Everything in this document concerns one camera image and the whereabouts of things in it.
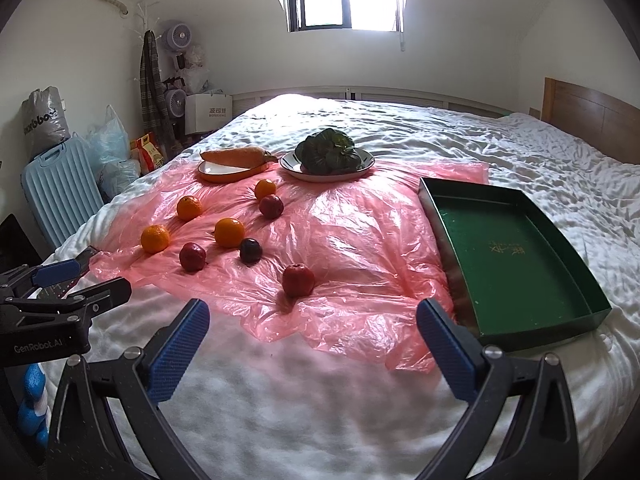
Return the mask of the white coat rack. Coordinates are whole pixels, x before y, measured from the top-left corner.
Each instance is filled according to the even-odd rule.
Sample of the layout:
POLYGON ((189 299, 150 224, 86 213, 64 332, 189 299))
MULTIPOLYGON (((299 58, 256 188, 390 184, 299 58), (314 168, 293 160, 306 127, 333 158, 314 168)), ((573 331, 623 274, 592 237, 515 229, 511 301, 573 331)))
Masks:
POLYGON ((160 14, 155 9, 160 4, 159 1, 149 2, 148 0, 139 0, 132 10, 132 22, 130 32, 137 39, 140 51, 143 51, 145 45, 145 34, 150 30, 156 41, 162 38, 160 30, 160 14))

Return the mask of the grey printed bag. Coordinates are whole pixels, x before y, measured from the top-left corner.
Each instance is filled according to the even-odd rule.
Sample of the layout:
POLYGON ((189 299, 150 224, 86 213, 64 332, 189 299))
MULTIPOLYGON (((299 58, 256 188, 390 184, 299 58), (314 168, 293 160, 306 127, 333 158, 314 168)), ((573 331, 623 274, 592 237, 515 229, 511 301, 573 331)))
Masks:
POLYGON ((30 160, 70 138, 63 101, 55 86, 34 90, 21 104, 21 118, 30 160))

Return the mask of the red yellow snack bag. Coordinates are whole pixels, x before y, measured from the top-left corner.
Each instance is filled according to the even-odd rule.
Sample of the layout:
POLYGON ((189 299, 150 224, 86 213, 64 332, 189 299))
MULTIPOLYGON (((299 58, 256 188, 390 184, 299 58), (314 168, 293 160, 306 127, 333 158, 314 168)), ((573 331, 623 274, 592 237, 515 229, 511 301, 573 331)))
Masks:
POLYGON ((149 174, 157 170, 165 163, 163 154, 160 152, 154 133, 145 133, 140 138, 130 142, 130 154, 141 168, 141 174, 149 174))

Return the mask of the green leafy vegetable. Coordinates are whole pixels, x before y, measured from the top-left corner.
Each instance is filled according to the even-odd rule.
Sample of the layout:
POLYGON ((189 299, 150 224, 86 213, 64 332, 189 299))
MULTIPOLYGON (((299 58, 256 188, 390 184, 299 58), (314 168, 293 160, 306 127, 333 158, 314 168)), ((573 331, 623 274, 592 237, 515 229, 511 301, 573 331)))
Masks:
POLYGON ((325 128, 300 142, 294 155, 308 174, 347 174, 361 166, 355 142, 341 130, 325 128))

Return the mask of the red apple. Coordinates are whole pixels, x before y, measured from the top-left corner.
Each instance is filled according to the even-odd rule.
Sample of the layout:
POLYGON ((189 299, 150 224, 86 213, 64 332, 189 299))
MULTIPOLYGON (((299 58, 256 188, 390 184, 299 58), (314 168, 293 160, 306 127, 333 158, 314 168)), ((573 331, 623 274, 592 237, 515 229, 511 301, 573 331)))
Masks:
POLYGON ((179 252, 179 262, 186 272, 201 271, 206 265, 206 251, 199 244, 186 243, 179 252))
POLYGON ((259 211, 268 220, 280 217, 284 211, 284 203, 276 194, 268 194, 259 201, 259 211))
POLYGON ((306 297, 314 290, 316 278, 308 266, 296 263, 284 269, 281 283, 283 291, 289 297, 306 297))

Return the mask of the light blue suitcase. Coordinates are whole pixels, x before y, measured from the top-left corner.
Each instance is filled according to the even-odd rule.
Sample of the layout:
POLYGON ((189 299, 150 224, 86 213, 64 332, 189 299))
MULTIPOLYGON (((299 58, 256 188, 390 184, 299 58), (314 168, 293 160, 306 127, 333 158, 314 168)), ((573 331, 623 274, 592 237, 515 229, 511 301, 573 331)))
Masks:
POLYGON ((21 184, 32 214, 53 249, 104 205, 88 151, 79 136, 35 157, 24 168, 21 184))

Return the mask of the orange mandarin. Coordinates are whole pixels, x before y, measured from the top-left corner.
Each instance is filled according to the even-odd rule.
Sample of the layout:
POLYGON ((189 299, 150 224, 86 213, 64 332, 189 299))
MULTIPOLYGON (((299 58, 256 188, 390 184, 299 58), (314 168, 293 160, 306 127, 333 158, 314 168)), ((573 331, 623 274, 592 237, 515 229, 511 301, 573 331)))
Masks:
POLYGON ((169 246, 170 233, 168 229, 158 224, 147 226, 140 235, 140 244, 146 254, 157 254, 169 246))
POLYGON ((193 195, 182 196, 176 206, 177 217, 184 222, 198 218, 203 213, 201 201, 193 195))

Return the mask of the upper white fan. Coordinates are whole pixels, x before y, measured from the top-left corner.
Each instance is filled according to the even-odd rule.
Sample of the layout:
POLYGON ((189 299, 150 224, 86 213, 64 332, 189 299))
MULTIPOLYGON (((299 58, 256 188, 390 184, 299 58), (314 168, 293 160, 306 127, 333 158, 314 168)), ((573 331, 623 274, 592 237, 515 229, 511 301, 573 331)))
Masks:
POLYGON ((192 42, 191 27, 183 22, 169 25, 163 32, 165 48, 171 52, 183 52, 192 42))

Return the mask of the wooden headboard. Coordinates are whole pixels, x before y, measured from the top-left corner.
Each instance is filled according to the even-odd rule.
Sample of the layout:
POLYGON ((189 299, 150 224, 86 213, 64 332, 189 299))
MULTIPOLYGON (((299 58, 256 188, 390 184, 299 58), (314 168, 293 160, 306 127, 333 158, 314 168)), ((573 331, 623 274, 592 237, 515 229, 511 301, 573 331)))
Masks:
POLYGON ((541 120, 619 162, 640 162, 640 110, 603 92, 544 78, 541 120))

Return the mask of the white fan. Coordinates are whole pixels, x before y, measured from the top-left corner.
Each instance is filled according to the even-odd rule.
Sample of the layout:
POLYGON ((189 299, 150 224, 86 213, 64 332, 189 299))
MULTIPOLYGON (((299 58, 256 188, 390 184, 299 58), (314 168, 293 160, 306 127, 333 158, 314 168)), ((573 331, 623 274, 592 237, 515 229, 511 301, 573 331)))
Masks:
POLYGON ((183 117, 186 109, 186 92, 181 88, 169 88, 165 91, 164 97, 169 118, 183 117))
POLYGON ((165 48, 171 52, 183 52, 192 42, 191 27, 183 22, 169 25, 163 32, 165 48))

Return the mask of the dark purple plum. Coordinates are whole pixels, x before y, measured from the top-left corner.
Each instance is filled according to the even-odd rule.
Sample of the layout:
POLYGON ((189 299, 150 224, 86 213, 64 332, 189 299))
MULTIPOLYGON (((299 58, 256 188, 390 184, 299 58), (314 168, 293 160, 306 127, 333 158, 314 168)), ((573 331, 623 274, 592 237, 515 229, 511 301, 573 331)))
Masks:
POLYGON ((239 246, 239 256, 242 263, 252 266, 262 258, 262 245, 254 238, 244 238, 239 246))

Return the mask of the plaid scarf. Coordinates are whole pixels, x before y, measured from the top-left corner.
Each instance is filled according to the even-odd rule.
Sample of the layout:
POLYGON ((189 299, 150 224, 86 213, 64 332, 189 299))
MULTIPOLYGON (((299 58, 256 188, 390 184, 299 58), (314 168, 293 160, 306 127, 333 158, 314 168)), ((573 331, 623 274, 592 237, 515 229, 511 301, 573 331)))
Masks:
POLYGON ((153 133, 160 152, 171 159, 175 156, 176 139, 160 81, 156 37, 151 29, 143 35, 139 84, 143 131, 153 133))

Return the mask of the translucent blue plastic bag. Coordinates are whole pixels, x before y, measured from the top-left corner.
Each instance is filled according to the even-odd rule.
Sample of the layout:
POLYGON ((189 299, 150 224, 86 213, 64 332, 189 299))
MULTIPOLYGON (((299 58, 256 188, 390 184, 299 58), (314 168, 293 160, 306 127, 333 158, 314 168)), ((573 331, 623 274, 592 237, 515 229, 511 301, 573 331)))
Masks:
POLYGON ((89 128, 86 142, 91 170, 106 200, 126 191, 140 178, 140 162, 131 156, 128 133, 114 107, 107 105, 104 121, 89 128))

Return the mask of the smooth orange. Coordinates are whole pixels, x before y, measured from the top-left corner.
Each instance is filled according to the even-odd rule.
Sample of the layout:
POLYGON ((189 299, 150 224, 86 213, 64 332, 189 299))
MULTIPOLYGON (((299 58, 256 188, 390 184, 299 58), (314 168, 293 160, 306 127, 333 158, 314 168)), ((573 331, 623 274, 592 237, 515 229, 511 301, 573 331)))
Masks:
POLYGON ((237 218, 222 218, 215 224, 214 239, 224 249, 238 248, 245 238, 245 226, 237 218))

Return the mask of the striped white plate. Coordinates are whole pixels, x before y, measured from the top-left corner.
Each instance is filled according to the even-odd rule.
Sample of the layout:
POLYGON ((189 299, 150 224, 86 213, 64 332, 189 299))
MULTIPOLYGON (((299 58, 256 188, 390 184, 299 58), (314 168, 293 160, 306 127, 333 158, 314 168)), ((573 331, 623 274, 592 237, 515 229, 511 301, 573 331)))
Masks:
POLYGON ((289 176, 310 183, 335 183, 356 180, 370 172, 375 158, 363 148, 352 148, 346 155, 308 154, 299 158, 300 151, 286 153, 279 160, 289 176))

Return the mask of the pink plastic sheet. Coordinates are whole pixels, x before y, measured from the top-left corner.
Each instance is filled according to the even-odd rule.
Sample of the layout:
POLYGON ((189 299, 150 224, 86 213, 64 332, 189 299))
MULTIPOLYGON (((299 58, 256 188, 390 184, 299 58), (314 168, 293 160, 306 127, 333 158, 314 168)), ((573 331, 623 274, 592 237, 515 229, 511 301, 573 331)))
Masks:
POLYGON ((382 160, 363 178, 325 184, 273 169, 267 178, 277 185, 284 211, 268 220, 259 212, 254 178, 207 183, 193 164, 177 162, 157 174, 148 190, 114 200, 115 217, 96 244, 90 268, 101 280, 123 276, 134 287, 153 285, 180 299, 201 298, 213 311, 238 318, 243 330, 263 342, 297 335, 319 351, 390 370, 427 372, 434 361, 416 328, 416 306, 435 298, 451 310, 452 300, 418 197, 423 177, 486 183, 488 168, 482 162, 382 160), (188 222, 176 213, 186 195, 203 206, 188 222), (239 247, 216 244, 215 224, 222 218, 237 218, 245 238, 258 240, 258 263, 247 266, 239 247), (140 235, 153 224, 168 229, 170 244, 149 255, 140 235), (205 249, 203 270, 189 273, 180 266, 186 243, 205 249), (309 296, 289 297, 282 289, 284 269, 296 263, 314 272, 309 296))

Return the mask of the small orange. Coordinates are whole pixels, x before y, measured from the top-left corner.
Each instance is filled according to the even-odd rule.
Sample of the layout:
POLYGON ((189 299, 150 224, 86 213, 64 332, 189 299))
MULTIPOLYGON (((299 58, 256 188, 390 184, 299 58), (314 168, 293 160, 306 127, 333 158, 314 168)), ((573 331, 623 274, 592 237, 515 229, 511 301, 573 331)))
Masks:
POLYGON ((264 197, 276 193, 277 185, 270 179, 260 179, 254 186, 254 195, 258 202, 260 202, 264 197))

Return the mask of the orange carrot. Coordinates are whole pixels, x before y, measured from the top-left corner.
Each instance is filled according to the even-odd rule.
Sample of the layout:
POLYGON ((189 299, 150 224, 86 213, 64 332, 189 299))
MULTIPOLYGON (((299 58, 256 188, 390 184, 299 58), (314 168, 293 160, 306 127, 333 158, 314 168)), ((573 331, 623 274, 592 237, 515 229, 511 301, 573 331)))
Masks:
POLYGON ((201 152, 201 158, 212 164, 245 169, 252 169, 278 160, 270 152, 263 148, 256 148, 256 146, 201 152))

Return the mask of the green rectangular tray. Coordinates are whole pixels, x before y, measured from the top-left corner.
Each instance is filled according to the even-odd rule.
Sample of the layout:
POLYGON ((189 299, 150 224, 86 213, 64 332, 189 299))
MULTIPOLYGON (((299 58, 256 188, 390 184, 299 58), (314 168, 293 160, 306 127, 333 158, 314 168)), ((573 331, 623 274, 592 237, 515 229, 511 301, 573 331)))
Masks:
POLYGON ((454 317, 482 344, 520 351, 598 328, 611 311, 588 266, 522 191, 423 178, 454 317))

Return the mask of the white paper shopping bag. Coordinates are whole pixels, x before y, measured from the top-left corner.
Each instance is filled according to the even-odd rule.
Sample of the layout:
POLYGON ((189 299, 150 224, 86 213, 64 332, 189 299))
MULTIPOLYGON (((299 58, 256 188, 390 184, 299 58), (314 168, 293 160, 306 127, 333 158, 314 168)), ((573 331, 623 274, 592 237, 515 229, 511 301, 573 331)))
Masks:
POLYGON ((228 94, 192 94, 184 107, 186 134, 218 130, 232 121, 232 96, 228 94))

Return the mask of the orange rimmed plate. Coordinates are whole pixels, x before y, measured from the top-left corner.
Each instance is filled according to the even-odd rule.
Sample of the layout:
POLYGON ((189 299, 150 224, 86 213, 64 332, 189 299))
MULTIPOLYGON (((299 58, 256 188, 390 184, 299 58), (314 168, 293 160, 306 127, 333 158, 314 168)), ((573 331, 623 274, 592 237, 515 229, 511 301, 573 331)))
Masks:
POLYGON ((216 164, 216 162, 201 162, 196 168, 196 173, 206 182, 226 184, 256 176, 256 174, 261 174, 268 168, 268 162, 253 168, 226 166, 216 164))

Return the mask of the lower white fan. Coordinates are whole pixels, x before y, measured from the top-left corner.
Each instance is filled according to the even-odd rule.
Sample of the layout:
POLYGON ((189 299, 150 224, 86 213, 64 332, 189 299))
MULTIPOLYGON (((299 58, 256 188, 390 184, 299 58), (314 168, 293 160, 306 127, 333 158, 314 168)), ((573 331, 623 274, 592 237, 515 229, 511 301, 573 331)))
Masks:
POLYGON ((169 118, 183 117, 186 109, 186 92, 181 88, 169 88, 165 91, 164 97, 169 118))

